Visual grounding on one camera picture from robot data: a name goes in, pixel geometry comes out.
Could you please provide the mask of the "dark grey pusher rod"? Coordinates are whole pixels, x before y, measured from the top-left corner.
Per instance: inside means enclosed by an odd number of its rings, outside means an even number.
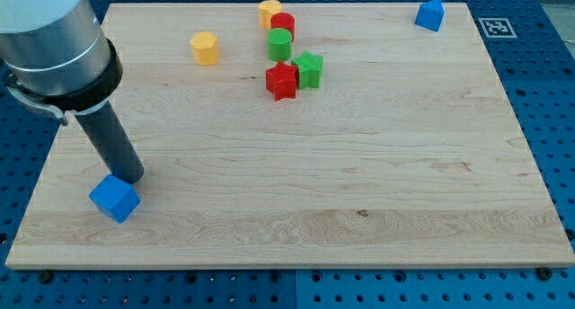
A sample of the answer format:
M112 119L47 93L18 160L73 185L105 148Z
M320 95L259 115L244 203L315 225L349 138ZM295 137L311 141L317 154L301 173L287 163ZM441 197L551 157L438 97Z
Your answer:
M108 101L76 112L75 118L112 175L130 184L142 178L144 166Z

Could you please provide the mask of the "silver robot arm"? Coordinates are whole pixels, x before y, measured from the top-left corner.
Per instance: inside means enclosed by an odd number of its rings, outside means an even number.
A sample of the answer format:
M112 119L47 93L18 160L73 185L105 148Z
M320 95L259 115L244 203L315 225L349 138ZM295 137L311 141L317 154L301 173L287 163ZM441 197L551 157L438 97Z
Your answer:
M2 81L24 108L63 126L71 113L114 176L143 176L109 102L122 64L89 0L1 0L1 59Z

